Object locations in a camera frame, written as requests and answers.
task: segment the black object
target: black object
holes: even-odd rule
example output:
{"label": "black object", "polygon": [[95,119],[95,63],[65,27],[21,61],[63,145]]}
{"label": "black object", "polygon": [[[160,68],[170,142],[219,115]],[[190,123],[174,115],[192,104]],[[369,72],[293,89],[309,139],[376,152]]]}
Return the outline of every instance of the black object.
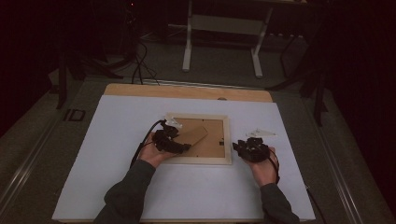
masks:
{"label": "black object", "polygon": [[161,126],[163,126],[163,130],[157,130],[152,137],[152,141],[158,150],[181,154],[190,149],[190,144],[180,144],[173,141],[175,137],[178,137],[177,128],[166,125],[165,120],[161,122]]}
{"label": "black object", "polygon": [[[152,144],[154,143],[155,146],[157,147],[158,150],[160,151],[167,151],[171,153],[176,153],[176,154],[181,154],[184,151],[190,149],[191,145],[189,144],[180,144],[177,142],[174,142],[173,139],[178,136],[178,129],[172,126],[168,126],[165,124],[166,120],[165,119],[160,119],[157,122],[155,122],[151,128],[148,130],[148,133],[146,134],[145,138],[143,141],[139,144],[139,147],[137,148],[136,153],[134,154],[134,157],[132,158],[130,168],[134,165],[134,162],[137,160],[137,156],[140,153],[140,150],[147,145],[147,144]],[[152,136],[152,142],[146,143],[149,134],[151,131],[154,129],[157,124],[161,123],[161,126],[163,126],[163,130],[157,130]]]}
{"label": "black object", "polygon": [[247,141],[238,140],[238,144],[233,143],[233,150],[238,152],[238,156],[246,161],[261,162],[269,160],[276,170],[276,183],[279,182],[279,160],[276,158],[278,166],[270,158],[270,153],[274,153],[262,142],[261,138],[250,137]]}

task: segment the white table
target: white table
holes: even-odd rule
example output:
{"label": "white table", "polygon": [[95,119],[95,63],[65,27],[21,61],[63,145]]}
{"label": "white table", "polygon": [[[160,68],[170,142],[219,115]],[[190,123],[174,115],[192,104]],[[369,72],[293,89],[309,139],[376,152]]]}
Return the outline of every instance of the white table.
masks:
{"label": "white table", "polygon": [[[61,222],[93,220],[105,205],[103,198],[107,190],[125,176],[135,149],[149,127],[163,119],[166,112],[226,114],[234,142],[247,139],[246,133],[256,128],[276,133],[277,137],[264,138],[264,142],[277,148],[281,165],[279,187],[294,213],[301,219],[315,218],[275,103],[127,94],[102,97],[52,218]],[[232,165],[162,164],[148,187],[141,221],[251,222],[261,219],[258,186],[248,166],[233,152]]]}

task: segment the white board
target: white board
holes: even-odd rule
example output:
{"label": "white board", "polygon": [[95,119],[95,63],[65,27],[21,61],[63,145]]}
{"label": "white board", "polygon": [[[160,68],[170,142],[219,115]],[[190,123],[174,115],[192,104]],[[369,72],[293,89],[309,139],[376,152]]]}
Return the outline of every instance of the white board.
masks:
{"label": "white board", "polygon": [[[279,187],[300,219],[315,219],[275,103],[102,96],[53,214],[55,220],[95,219],[109,188],[123,179],[139,143],[166,112],[223,114],[231,141],[257,128],[275,133]],[[162,164],[148,187],[142,221],[262,218],[259,188],[233,150],[232,165]]]}

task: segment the metal stand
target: metal stand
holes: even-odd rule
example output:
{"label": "metal stand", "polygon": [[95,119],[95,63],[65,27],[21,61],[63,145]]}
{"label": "metal stand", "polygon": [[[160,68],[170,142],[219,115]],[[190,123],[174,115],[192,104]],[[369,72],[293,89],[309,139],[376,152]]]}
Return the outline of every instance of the metal stand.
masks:
{"label": "metal stand", "polygon": [[189,1],[189,12],[187,18],[187,43],[184,50],[183,67],[184,72],[190,71],[191,64],[191,32],[192,29],[207,30],[214,32],[225,32],[242,35],[258,35],[259,39],[255,48],[251,50],[251,58],[254,73],[257,78],[262,78],[262,67],[260,65],[259,51],[265,37],[268,22],[271,19],[273,8],[269,7],[265,21],[241,20],[205,15],[192,14],[192,0]]}

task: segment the person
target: person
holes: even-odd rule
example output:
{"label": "person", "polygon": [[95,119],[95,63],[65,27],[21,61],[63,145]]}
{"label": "person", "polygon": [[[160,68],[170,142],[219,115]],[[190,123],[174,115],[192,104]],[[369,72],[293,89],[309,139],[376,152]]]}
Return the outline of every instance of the person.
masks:
{"label": "person", "polygon": [[[170,152],[160,152],[152,144],[152,136],[153,133],[148,136],[147,143],[126,176],[106,193],[106,205],[93,223],[139,223],[143,213],[146,191],[156,168],[166,159],[175,156]],[[278,166],[275,149],[270,147],[270,150],[271,158]],[[299,218],[292,213],[290,203],[276,184],[274,166],[268,160],[245,161],[245,163],[250,167],[254,179],[260,187],[264,223],[299,223]]]}

